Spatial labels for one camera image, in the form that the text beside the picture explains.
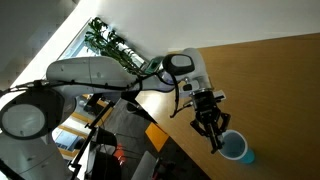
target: blue cup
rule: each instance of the blue cup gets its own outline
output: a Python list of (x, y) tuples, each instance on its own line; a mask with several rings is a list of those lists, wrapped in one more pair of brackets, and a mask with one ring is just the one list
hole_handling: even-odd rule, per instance
[(250, 164), (254, 161), (254, 152), (248, 147), (242, 134), (235, 130), (227, 130), (222, 133), (222, 137), (224, 144), (219, 152), (223, 157), (244, 164)]

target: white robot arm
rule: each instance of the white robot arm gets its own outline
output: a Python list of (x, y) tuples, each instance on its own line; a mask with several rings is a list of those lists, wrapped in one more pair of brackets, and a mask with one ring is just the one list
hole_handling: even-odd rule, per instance
[[(196, 49), (188, 48), (179, 54), (167, 55), (162, 66), (163, 69), (157, 73), (138, 77), (127, 73), (119, 63), (109, 57), (73, 58), (52, 63), (47, 69), (46, 80), (36, 80), (2, 91), (2, 94), (14, 91), (24, 93), (6, 104), (0, 112), (0, 128), (3, 131), (0, 134), (1, 147), (8, 147), (8, 143), (12, 142), (23, 146), (26, 148), (25, 152), (29, 152), (32, 148), (28, 148), (26, 142), (36, 143), (45, 136), (50, 139), (52, 130), (71, 115), (76, 106), (75, 98), (82, 94), (144, 90), (165, 93), (175, 89), (176, 109), (171, 117), (180, 111), (177, 109), (179, 96), (190, 96), (192, 101), (186, 106), (193, 106), (196, 112), (191, 126), (200, 135), (210, 138), (212, 153), (221, 149), (221, 134), (227, 128), (230, 115), (222, 113), (217, 107), (216, 103), (224, 97), (214, 95), (201, 54)], [(181, 81), (186, 84), (178, 89)], [(223, 123), (218, 127), (220, 117)], [(43, 145), (43, 148), (56, 147)], [(10, 147), (1, 148), (1, 159), (8, 153), (3, 149), (9, 150)], [(0, 162), (0, 167), (6, 166), (7, 169), (15, 169), (22, 177), (31, 177), (38, 172), (37, 168), (41, 167), (38, 167), (39, 163), (30, 163), (32, 160), (28, 160), (28, 155), (23, 154), (25, 152), (15, 152), (20, 153), (16, 158), (25, 163), (23, 168), (19, 166), (23, 170), (12, 167), (19, 164), (17, 161), (20, 160), (17, 159), (13, 160), (15, 163)], [(57, 151), (50, 152), (51, 154), (47, 155), (42, 153), (42, 158), (38, 158), (37, 162), (50, 159)]]

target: floor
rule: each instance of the floor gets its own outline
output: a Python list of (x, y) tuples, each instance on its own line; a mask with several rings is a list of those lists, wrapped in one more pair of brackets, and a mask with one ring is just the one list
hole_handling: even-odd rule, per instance
[[(128, 150), (140, 154), (143, 154), (145, 151), (149, 151), (156, 158), (162, 157), (165, 161), (173, 161), (176, 163), (176, 167), (180, 170), (175, 171), (174, 179), (210, 179), (170, 137), (161, 151), (158, 152), (149, 140), (148, 136), (145, 134), (145, 130), (149, 126), (150, 121), (136, 114), (128, 113), (125, 105), (126, 101), (119, 101), (103, 125), (103, 128), (108, 131), (135, 137), (129, 138), (117, 136), (119, 143)], [(139, 159), (141, 158), (140, 155), (129, 152), (126, 152), (125, 155), (136, 157), (138, 159), (126, 160), (122, 168), (122, 177), (124, 180), (131, 179), (139, 164)]]

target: white wall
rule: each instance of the white wall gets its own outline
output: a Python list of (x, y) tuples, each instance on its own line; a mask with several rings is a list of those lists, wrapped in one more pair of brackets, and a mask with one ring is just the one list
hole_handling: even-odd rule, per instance
[(0, 1), (0, 89), (14, 82), (75, 6), (72, 0)]
[(319, 0), (93, 0), (147, 57), (320, 32)]

